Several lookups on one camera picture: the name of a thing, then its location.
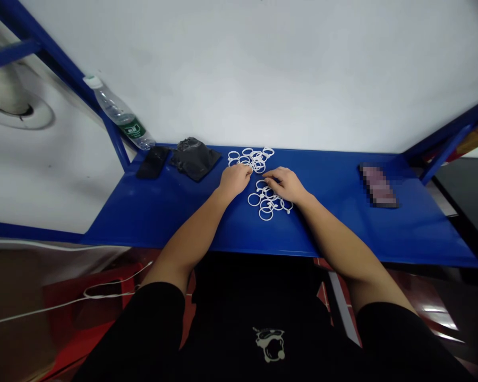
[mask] blue metal table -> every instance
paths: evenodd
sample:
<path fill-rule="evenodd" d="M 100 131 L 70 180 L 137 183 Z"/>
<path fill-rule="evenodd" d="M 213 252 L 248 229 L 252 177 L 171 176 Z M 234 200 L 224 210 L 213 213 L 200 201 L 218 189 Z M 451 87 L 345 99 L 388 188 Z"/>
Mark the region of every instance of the blue metal table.
<path fill-rule="evenodd" d="M 162 248 L 219 185 L 227 154 L 242 147 L 215 146 L 222 153 L 215 168 L 195 183 L 168 165 L 156 180 L 136 179 L 139 153 L 99 213 L 82 244 Z M 380 164 L 400 200 L 398 209 L 370 206 L 357 166 Z M 333 151 L 276 150 L 267 168 L 286 166 L 336 217 L 353 230 L 383 262 L 478 267 L 478 260 L 441 212 L 401 155 Z M 274 213 L 262 221 L 246 198 L 261 175 L 228 207 L 211 250 L 319 256 L 298 211 Z"/>

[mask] red stool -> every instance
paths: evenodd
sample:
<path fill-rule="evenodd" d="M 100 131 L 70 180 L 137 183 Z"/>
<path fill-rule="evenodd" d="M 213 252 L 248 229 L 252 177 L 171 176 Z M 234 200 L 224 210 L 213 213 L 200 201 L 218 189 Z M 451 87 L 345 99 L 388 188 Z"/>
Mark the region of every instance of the red stool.
<path fill-rule="evenodd" d="M 133 264 L 110 271 L 47 285 L 42 289 L 46 307 L 83 297 L 86 288 L 121 281 L 142 269 Z M 120 284 L 90 289 L 90 295 L 122 294 L 134 291 L 134 278 Z M 57 349 L 53 369 L 43 377 L 48 380 L 89 354 L 131 300 L 132 295 L 99 300 L 79 301 L 46 312 L 50 333 Z"/>

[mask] blue metal frame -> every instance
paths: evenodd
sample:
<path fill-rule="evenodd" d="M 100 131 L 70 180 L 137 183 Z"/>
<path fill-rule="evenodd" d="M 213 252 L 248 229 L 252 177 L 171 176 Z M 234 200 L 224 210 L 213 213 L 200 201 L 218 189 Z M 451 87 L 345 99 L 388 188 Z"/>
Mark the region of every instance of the blue metal frame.
<path fill-rule="evenodd" d="M 35 53 L 103 119 L 122 168 L 127 171 L 131 162 L 127 156 L 121 134 L 115 124 L 102 113 L 93 91 L 83 82 L 83 73 L 78 67 L 18 0 L 0 0 L 0 20 L 22 40 L 21 43 L 0 49 L 0 66 Z"/>
<path fill-rule="evenodd" d="M 459 134 L 460 131 L 468 125 L 473 125 L 472 130 L 478 127 L 478 105 L 473 106 L 447 125 L 444 125 L 442 128 L 405 151 L 403 153 L 405 160 L 409 163 L 414 162 L 415 160 L 417 161 L 423 154 L 437 148 L 440 144 L 449 144 L 450 141 L 447 142 L 447 140 L 456 134 Z"/>
<path fill-rule="evenodd" d="M 0 48 L 0 67 L 41 50 L 41 45 L 32 39 Z"/>
<path fill-rule="evenodd" d="M 0 223 L 0 237 L 23 240 L 60 241 L 79 244 L 83 239 L 80 233 L 26 227 L 24 225 Z"/>
<path fill-rule="evenodd" d="M 420 180 L 423 185 L 426 185 L 430 179 L 434 176 L 439 167 L 448 159 L 448 157 L 453 153 L 453 150 L 462 142 L 462 140 L 473 130 L 474 125 L 464 126 L 458 131 L 457 134 L 453 135 L 448 141 L 442 146 L 439 153 L 432 159 L 430 164 L 425 168 L 425 171 L 420 175 Z"/>

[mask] black smartphone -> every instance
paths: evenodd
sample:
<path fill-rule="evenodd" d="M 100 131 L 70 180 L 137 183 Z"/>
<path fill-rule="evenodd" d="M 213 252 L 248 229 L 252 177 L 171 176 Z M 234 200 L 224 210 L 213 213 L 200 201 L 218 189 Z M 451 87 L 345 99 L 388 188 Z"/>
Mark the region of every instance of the black smartphone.
<path fill-rule="evenodd" d="M 157 179 L 163 169 L 169 151 L 170 149 L 167 147 L 152 147 L 136 172 L 136 177 L 138 179 Z"/>
<path fill-rule="evenodd" d="M 366 190 L 370 195 L 370 202 L 374 207 L 398 208 L 398 199 L 391 189 L 383 169 L 368 163 L 359 165 L 359 170 Z"/>

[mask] hand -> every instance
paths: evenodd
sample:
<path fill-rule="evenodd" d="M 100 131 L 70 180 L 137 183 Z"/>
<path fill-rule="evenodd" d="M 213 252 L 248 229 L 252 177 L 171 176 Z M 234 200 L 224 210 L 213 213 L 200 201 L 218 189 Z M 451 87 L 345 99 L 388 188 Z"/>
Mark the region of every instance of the hand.
<path fill-rule="evenodd" d="M 309 192 L 301 184 L 295 172 L 286 167 L 278 167 L 262 175 L 273 191 L 283 199 L 298 204 L 309 196 Z"/>
<path fill-rule="evenodd" d="M 227 167 L 221 174 L 221 181 L 217 191 L 223 194 L 229 201 L 239 195 L 250 181 L 252 168 L 247 164 L 235 164 Z"/>

